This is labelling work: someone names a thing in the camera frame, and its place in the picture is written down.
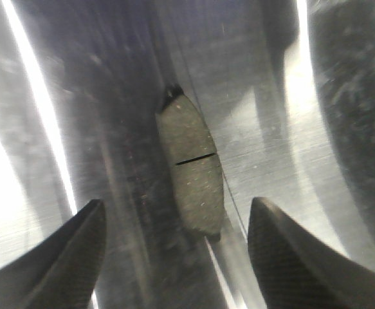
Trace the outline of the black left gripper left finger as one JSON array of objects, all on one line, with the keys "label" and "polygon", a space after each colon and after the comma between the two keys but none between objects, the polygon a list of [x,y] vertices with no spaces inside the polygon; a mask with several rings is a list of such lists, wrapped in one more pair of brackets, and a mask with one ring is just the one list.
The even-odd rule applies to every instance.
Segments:
[{"label": "black left gripper left finger", "polygon": [[0,308],[87,308],[105,248],[105,205],[91,200],[43,242],[0,269]]}]

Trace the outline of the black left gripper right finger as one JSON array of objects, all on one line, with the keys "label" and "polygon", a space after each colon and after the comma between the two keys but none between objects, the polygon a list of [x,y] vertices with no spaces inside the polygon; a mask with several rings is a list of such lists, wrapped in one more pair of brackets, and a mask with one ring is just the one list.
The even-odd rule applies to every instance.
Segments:
[{"label": "black left gripper right finger", "polygon": [[252,200],[248,254],[268,308],[375,308],[375,272],[327,246],[267,198]]}]

